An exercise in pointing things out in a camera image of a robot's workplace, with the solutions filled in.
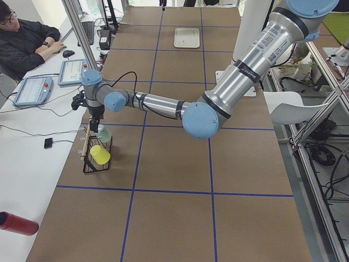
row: white chair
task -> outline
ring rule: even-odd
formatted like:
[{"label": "white chair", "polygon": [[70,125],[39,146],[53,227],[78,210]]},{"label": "white chair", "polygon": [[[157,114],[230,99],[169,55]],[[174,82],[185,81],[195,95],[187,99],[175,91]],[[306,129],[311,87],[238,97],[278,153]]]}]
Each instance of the white chair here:
[{"label": "white chair", "polygon": [[276,124],[296,124],[307,121],[322,107],[328,105],[303,105],[296,92],[264,92],[270,117]]}]

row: red bottle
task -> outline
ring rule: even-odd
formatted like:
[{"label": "red bottle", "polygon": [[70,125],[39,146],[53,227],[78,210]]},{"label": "red bottle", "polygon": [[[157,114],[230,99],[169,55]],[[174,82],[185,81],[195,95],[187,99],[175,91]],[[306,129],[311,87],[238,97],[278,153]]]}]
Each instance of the red bottle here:
[{"label": "red bottle", "polygon": [[39,224],[8,212],[0,212],[0,229],[31,236],[39,230]]}]

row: yellow cup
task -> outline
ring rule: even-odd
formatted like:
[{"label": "yellow cup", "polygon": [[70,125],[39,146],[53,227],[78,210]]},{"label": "yellow cup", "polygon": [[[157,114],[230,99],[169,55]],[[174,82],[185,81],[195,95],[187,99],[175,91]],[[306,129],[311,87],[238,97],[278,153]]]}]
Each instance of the yellow cup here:
[{"label": "yellow cup", "polygon": [[108,163],[110,159],[110,153],[106,151],[103,147],[100,145],[95,145],[91,147],[89,150],[91,156],[93,159],[97,162],[99,165],[104,165],[105,163]]}]

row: wooden stick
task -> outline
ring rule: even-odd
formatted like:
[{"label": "wooden stick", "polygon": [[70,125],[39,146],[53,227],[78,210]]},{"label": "wooden stick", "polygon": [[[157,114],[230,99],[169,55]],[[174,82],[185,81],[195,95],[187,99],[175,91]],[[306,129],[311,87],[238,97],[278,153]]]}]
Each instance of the wooden stick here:
[{"label": "wooden stick", "polygon": [[85,156],[86,156],[86,152],[87,152],[87,144],[88,144],[88,140],[89,140],[89,133],[90,133],[90,127],[89,127],[89,121],[88,121],[88,127],[87,127],[87,131],[86,131],[86,136],[85,136],[85,143],[83,143],[83,148],[82,148],[82,153],[81,153],[81,157],[80,160],[84,161]]}]

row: wristwatch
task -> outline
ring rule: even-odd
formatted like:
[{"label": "wristwatch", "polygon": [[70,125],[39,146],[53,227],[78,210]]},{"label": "wristwatch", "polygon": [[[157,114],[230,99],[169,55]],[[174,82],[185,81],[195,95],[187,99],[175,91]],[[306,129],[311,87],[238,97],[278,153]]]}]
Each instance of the wristwatch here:
[{"label": "wristwatch", "polygon": [[47,47],[50,47],[51,45],[48,43],[48,42],[46,42],[46,41],[43,41],[43,45],[46,45]]}]

